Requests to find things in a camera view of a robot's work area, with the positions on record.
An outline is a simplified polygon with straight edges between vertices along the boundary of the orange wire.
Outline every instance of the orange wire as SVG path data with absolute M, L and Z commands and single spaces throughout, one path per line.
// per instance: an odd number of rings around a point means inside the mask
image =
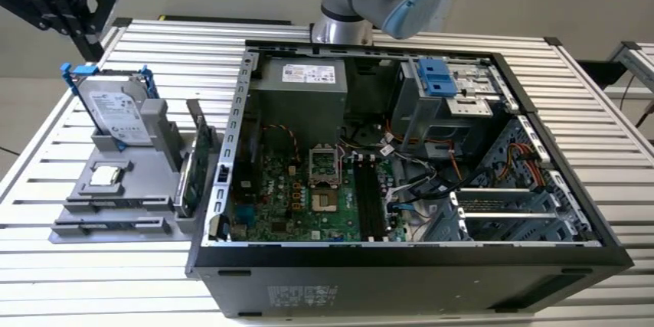
M 525 144 L 525 143 L 517 143 L 528 152 L 533 152 L 533 150 L 531 149 L 531 147 Z M 535 162 L 527 162 L 528 165 L 531 165 L 531 168 L 532 168 L 532 174 L 536 175 L 536 182 L 539 185 L 544 186 L 544 178 L 543 178 L 543 175 L 540 174 L 540 171 L 537 170 L 537 167 L 535 165 Z
M 511 143 L 508 145 L 507 149 L 507 164 L 503 167 L 501 172 L 499 173 L 497 179 L 503 179 L 505 174 L 508 173 L 508 168 L 511 167 L 512 164 L 512 147 L 516 147 L 520 153 L 525 153 L 525 151 L 532 152 L 531 148 L 524 144 L 524 143 Z M 535 167 L 535 164 L 532 162 L 525 162 L 527 169 L 529 170 L 531 176 L 533 177 L 533 181 L 536 185 L 544 186 L 544 179 L 543 176 L 540 175 L 540 171 Z
M 399 141 L 400 143 L 403 142 L 403 136 L 396 135 L 389 130 L 389 120 L 388 119 L 385 120 L 385 131 L 392 135 L 392 138 L 396 141 Z M 419 141 L 417 138 L 409 138 L 408 139 L 408 142 L 417 142 L 417 141 Z M 453 142 L 451 141 L 451 139 L 439 140 L 439 139 L 427 138 L 425 141 L 427 142 L 431 142 L 431 143 L 445 143 L 445 144 L 448 144 L 448 146 L 449 146 L 448 150 L 449 150 L 451 166 L 453 167 L 453 170 L 456 172 L 456 177 L 459 178 L 459 180 L 463 180 L 463 176 L 460 176 L 459 166 L 456 164 L 456 160 L 455 160 L 455 157 L 453 157 Z

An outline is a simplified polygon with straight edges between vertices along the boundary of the side panel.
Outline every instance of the side panel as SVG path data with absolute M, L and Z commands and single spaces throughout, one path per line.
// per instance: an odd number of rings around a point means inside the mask
M 282 267 L 198 269 L 228 317 L 493 314 L 540 309 L 595 283 L 609 267 Z

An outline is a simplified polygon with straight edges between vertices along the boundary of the power supply label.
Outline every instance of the power supply label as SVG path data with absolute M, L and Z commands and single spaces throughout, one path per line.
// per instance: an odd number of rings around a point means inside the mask
M 337 286 L 268 286 L 269 305 L 280 308 L 332 306 Z
M 282 69 L 281 82 L 335 84 L 335 76 L 333 66 L 286 64 Z
M 128 145 L 150 144 L 132 97 L 124 93 L 102 91 L 90 92 L 89 96 L 110 136 Z

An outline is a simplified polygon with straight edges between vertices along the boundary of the metal extrusion rail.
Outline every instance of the metal extrusion rail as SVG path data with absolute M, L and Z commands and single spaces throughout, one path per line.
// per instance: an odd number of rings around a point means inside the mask
M 168 118 L 192 129 L 184 99 L 198 98 L 208 122 L 222 129 L 246 38 L 306 41 L 308 32 L 277 25 L 133 21 L 110 30 L 101 63 L 132 70 L 148 64 L 168 100 Z M 532 316 L 264 319 L 260 324 L 654 325 L 652 148 L 565 50 L 540 38 L 461 34 L 420 34 L 407 41 L 377 34 L 375 42 L 504 55 L 635 267 Z M 0 182 L 0 324 L 218 325 L 224 317 L 202 283 L 185 279 L 188 243 L 53 245 L 46 240 L 46 226 L 90 153 L 90 130 L 66 93 Z

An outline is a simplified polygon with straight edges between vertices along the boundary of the gray floor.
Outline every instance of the gray floor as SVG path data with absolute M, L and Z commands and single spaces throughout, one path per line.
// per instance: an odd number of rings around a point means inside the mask
M 65 91 L 60 79 L 0 78 L 0 146 L 21 152 Z M 16 156 L 0 151 L 0 178 Z

